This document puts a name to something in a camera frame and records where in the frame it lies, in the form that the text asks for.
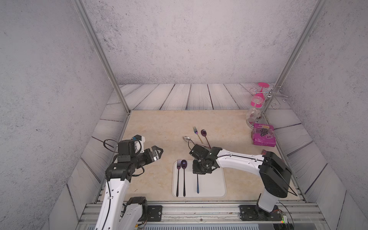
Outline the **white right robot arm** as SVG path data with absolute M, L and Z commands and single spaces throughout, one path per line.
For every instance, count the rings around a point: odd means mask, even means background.
M 288 196 L 291 169 L 275 153 L 263 150 L 260 155 L 231 152 L 220 147 L 206 149 L 195 145 L 189 154 L 194 158 L 194 174 L 212 173 L 217 168 L 231 168 L 259 176 L 264 184 L 256 208 L 267 213 L 276 210 L 276 203 Z

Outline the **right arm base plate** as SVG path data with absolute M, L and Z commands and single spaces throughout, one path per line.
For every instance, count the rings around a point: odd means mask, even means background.
M 240 205 L 240 220 L 242 221 L 282 221 L 283 215 L 278 206 L 271 212 L 264 211 L 257 205 Z

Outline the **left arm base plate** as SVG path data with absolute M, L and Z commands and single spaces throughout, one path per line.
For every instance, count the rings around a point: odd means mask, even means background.
M 162 220 L 163 206 L 143 206 L 139 222 L 160 222 Z

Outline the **maroon purple spoon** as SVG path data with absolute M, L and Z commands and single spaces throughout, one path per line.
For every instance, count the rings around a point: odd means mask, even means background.
M 211 145 L 210 145 L 210 143 L 208 141 L 208 138 L 207 138 L 207 132 L 206 132 L 206 130 L 202 129 L 201 130 L 201 135 L 206 139 L 209 148 L 211 148 Z

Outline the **rainbow iridescent fork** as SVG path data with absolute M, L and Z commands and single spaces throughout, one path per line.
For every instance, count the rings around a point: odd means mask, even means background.
M 200 138 L 200 136 L 199 136 L 199 133 L 198 133 L 198 130 L 197 130 L 197 128 L 196 128 L 196 127 L 193 127 L 193 131 L 194 131 L 194 133 L 198 136 L 198 138 L 199 138 L 199 140 L 201 141 L 201 143 L 203 143 L 202 139 L 201 139 L 201 138 Z

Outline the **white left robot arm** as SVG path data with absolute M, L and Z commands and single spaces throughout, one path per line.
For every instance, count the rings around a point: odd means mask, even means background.
M 149 219 L 147 200 L 143 196 L 132 197 L 124 206 L 124 199 L 134 172 L 161 158 L 163 149 L 152 146 L 141 152 L 135 144 L 118 147 L 117 162 L 110 164 L 105 172 L 106 189 L 99 213 L 96 230 L 133 230 L 138 222 Z

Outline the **dark purple spoon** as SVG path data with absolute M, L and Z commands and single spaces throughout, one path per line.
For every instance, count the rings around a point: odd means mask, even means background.
M 181 161 L 181 168 L 183 169 L 183 197 L 186 197 L 186 168 L 187 168 L 187 161 Z

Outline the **silver spoon pink handle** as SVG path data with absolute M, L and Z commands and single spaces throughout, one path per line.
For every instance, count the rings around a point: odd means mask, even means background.
M 183 136 L 183 140 L 187 142 L 193 142 L 188 136 Z

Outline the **dark purple fork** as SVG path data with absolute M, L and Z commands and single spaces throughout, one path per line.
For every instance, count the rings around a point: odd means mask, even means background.
M 179 197 L 179 173 L 181 169 L 181 160 L 177 161 L 177 186 L 176 186 L 176 197 Z

